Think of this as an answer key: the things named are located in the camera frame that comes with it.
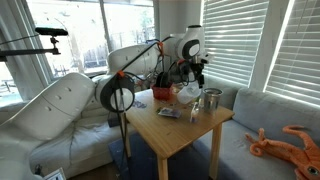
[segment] window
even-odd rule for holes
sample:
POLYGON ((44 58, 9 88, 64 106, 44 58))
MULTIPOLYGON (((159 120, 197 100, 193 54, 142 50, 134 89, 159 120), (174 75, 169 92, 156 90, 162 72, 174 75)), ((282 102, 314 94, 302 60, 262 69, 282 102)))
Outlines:
POLYGON ((213 61, 204 72, 249 85, 268 8, 268 0, 205 0, 205 48, 213 61))
MULTIPOLYGON (((69 32, 56 37, 60 55, 46 54, 52 78, 106 73, 109 52, 155 38, 152 4, 104 4, 107 28, 99 1, 28 0, 28 6, 36 27, 69 32)), ((53 47, 49 36, 40 39, 44 48, 53 47)))
POLYGON ((296 0, 266 92, 320 105, 320 1, 296 0))
POLYGON ((0 107, 21 102, 19 91, 4 62, 0 62, 0 107))

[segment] wooden table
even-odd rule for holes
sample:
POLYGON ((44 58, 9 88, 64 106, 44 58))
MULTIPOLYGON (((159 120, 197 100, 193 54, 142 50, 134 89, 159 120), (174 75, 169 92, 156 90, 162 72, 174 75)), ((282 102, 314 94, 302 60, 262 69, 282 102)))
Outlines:
MULTIPOLYGON (((219 107, 216 115, 200 111, 198 121, 190 123, 192 107, 178 103, 172 105, 177 102, 174 96, 167 102, 159 101, 153 98, 152 90, 146 90, 136 93, 135 99, 147 104, 147 107, 131 107, 127 112, 127 120, 157 154, 160 180, 168 179, 167 159, 210 130, 213 130, 213 135, 209 176, 212 179, 217 178, 222 122, 233 116, 231 110, 219 107), (159 107, 180 109, 182 115, 178 119, 160 116, 156 112, 159 107)), ((130 156, 128 137, 126 142, 130 156)))

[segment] floor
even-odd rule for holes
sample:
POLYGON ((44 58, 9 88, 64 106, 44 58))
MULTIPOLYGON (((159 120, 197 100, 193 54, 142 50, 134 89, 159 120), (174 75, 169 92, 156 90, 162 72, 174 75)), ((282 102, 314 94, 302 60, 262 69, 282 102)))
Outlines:
POLYGON ((114 163, 101 166, 89 172, 69 178, 68 180, 119 180, 118 169, 114 163))

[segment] metal cup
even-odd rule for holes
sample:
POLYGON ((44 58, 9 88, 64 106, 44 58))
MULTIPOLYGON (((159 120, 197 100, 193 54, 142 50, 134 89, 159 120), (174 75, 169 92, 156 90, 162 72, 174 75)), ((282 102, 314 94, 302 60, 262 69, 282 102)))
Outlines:
POLYGON ((220 95, 222 91, 216 88, 206 88, 203 90, 204 100, 203 109, 205 112, 214 113, 219 106, 220 95))

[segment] table top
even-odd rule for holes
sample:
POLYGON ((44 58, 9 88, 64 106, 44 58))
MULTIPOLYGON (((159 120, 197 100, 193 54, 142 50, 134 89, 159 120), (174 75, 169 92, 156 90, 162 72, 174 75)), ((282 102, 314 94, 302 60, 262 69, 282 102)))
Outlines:
POLYGON ((147 106, 131 107, 127 112, 127 119, 163 159, 169 158, 234 114, 231 110, 219 106, 215 116, 201 110, 197 122, 190 123, 192 107, 179 103, 172 105, 176 103, 174 96, 168 101, 157 100, 153 98, 152 90, 138 92, 135 96, 135 100, 147 106), (160 107, 179 109, 181 116, 177 119, 160 116, 157 113, 160 107))

